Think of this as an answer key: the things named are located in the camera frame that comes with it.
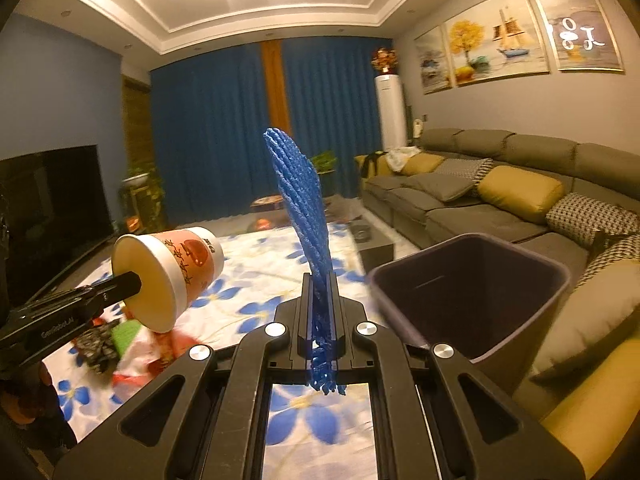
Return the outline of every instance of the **white cloth on sofa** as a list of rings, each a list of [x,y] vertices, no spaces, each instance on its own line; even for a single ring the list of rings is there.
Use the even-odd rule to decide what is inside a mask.
[[[386,163],[391,171],[400,173],[406,162],[414,155],[420,153],[420,149],[415,146],[403,146],[402,148],[394,148],[386,152]]]

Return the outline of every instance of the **paper cup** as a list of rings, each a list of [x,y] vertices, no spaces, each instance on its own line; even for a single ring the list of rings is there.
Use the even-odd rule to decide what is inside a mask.
[[[140,292],[124,303],[154,332],[168,332],[190,304],[220,275],[225,256],[217,238],[203,227],[124,235],[111,257],[113,275],[132,270]]]

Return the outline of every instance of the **blue cord strands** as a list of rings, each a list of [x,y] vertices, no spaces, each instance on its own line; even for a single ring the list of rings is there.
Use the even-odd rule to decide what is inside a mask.
[[[278,188],[284,199],[293,228],[311,268],[314,284],[312,349],[309,384],[324,394],[345,387],[335,383],[332,355],[332,328],[329,321],[326,279],[333,270],[329,252],[329,231],[326,227],[320,179],[309,160],[285,132],[269,128],[264,140],[271,152]]]

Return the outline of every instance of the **television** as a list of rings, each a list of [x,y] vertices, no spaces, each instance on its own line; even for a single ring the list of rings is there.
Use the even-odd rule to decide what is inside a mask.
[[[19,306],[113,235],[96,146],[0,160],[9,301]]]

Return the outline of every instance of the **floral rug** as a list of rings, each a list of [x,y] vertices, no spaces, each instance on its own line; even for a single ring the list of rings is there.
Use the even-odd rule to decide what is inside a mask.
[[[279,303],[297,297],[309,266],[293,228],[220,238],[225,269],[205,293],[180,316],[176,328],[212,348],[240,341],[273,320]],[[365,284],[358,253],[345,225],[329,225],[329,247],[340,294],[361,302],[367,317],[380,322]],[[105,260],[82,285],[111,275]],[[123,317],[121,305],[105,311],[106,320]],[[143,376],[152,337],[142,328],[111,376],[101,376],[82,362],[71,344],[45,360],[66,420],[81,440],[114,412],[142,383],[118,382]],[[376,478],[376,457],[365,384],[347,387],[346,396],[324,396],[308,386],[276,384],[266,433],[264,480],[305,478]]]

